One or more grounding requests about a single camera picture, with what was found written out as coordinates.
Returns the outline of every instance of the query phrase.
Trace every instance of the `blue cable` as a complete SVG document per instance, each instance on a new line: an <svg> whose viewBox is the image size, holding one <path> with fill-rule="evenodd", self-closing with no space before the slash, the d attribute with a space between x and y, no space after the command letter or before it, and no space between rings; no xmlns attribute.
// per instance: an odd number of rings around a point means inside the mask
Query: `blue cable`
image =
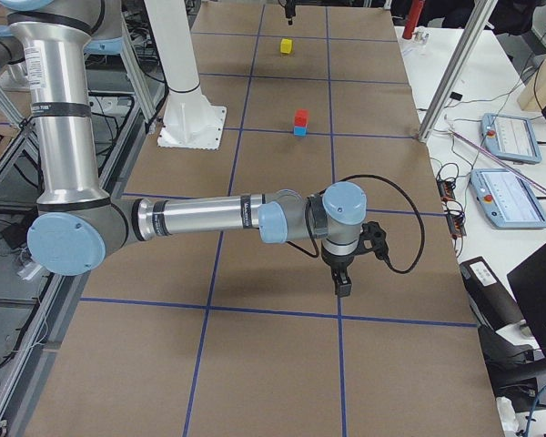
<svg viewBox="0 0 546 437"><path fill-rule="evenodd" d="M541 388L540 391L536 394L536 397L534 398L534 402L531 405L530 408L530 414L528 415L528 421L526 422L526 430L524 431L524 434L522 437L528 437L528 434L530 433L530 427L531 427L531 416L534 414L534 411L536 410L536 406L538 405L538 402L540 401L540 396L544 393L546 390L546 385Z"/></svg>

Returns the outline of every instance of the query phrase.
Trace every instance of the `white stand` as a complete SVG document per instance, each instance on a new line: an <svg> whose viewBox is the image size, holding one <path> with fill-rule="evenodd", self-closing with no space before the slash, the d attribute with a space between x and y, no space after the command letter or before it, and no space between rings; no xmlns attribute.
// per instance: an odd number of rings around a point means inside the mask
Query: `white stand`
<svg viewBox="0 0 546 437"><path fill-rule="evenodd" d="M217 149L227 109L202 94L184 0L146 0L146 8L170 88L159 146Z"/></svg>

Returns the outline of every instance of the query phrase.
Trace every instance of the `stacked blocks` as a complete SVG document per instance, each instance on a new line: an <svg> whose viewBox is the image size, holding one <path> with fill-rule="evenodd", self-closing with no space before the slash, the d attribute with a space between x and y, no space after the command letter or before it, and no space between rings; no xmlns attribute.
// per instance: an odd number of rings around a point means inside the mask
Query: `stacked blocks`
<svg viewBox="0 0 546 437"><path fill-rule="evenodd" d="M309 112L307 109L298 109L293 118L293 135L304 137L308 133Z"/></svg>
<svg viewBox="0 0 546 437"><path fill-rule="evenodd" d="M293 40L289 38L281 39L281 46L279 47L279 51L283 55L289 55L292 50L293 50Z"/></svg>

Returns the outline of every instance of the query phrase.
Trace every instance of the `sticker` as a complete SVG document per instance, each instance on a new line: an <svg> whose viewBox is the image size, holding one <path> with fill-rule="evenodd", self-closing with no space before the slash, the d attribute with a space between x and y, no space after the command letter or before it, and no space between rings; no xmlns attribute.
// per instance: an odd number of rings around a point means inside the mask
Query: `sticker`
<svg viewBox="0 0 546 437"><path fill-rule="evenodd" d="M492 284L495 284L497 280L493 277L488 267L483 263L483 261L475 262L470 265L471 270L480 280L484 287L488 287Z"/></svg>
<svg viewBox="0 0 546 437"><path fill-rule="evenodd" d="M26 71L30 89L44 88L45 70L43 69L43 54L38 47L25 48Z"/></svg>

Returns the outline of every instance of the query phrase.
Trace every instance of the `red cylinder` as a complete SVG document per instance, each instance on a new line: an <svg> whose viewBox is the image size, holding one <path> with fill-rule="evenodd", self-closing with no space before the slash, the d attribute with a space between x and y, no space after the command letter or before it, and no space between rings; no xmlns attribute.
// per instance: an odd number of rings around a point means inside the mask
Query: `red cylinder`
<svg viewBox="0 0 546 437"><path fill-rule="evenodd" d="M419 22L420 13L422 12L422 7L425 5L425 0L412 0L412 6L410 7L409 19L407 20L407 25L404 26L404 32L402 37L404 39L411 39L412 33L417 27Z"/></svg>

